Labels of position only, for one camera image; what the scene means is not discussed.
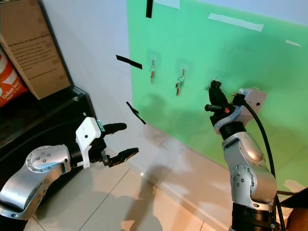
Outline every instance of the white wall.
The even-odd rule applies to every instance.
[[[108,137],[107,145],[115,152],[139,147],[140,153],[130,161],[132,166],[159,182],[193,213],[211,218],[226,230],[231,224],[232,206],[228,170],[150,125],[144,126],[126,105],[126,101],[132,103],[130,66],[116,60],[116,54],[129,57],[126,1],[43,2],[72,79],[90,94],[98,118],[104,123],[128,125],[125,132]],[[239,0],[232,4],[237,8],[251,6],[247,2],[252,3]],[[265,2],[254,6],[266,10]],[[282,4],[270,2],[271,6]],[[304,23],[307,19],[305,13],[294,18]]]
[[[284,21],[308,25],[306,0],[198,0],[214,5],[256,13]]]

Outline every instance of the tile floor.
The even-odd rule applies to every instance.
[[[128,165],[78,173],[25,231],[215,231]]]

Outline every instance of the cardboard box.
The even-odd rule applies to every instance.
[[[42,99],[70,86],[39,0],[0,5],[0,42],[30,91]]]

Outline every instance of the green backdrop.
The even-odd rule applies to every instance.
[[[181,9],[128,0],[133,104],[147,123],[188,147],[226,166],[222,139],[210,123],[212,79],[230,96],[239,88],[256,87],[268,97],[259,113],[273,152],[280,189],[285,180],[308,185],[308,27],[230,8],[181,0]],[[211,13],[264,24],[262,32],[208,19]],[[301,47],[286,43],[290,40]],[[155,59],[154,84],[149,67]],[[175,84],[185,68],[185,84],[176,96]],[[247,126],[264,153],[255,122]]]

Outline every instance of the robotic arm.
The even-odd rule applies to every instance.
[[[209,89],[212,105],[205,110],[217,134],[223,138],[224,157],[230,171],[233,200],[230,231],[272,231],[279,227],[275,221],[274,198],[277,193],[275,177],[267,169],[264,154],[246,131],[245,125],[253,119],[239,102],[244,100],[258,113],[266,94],[252,89],[241,89],[232,103],[213,81]]]
[[[105,135],[126,127],[123,123],[103,126],[99,120],[86,117],[76,131],[76,143],[42,146],[31,151],[22,168],[0,191],[0,218],[29,220],[49,186],[74,167],[88,168],[90,163],[98,161],[113,167],[127,161],[139,151],[138,148],[127,149],[111,158],[104,151],[106,144],[103,140]]]

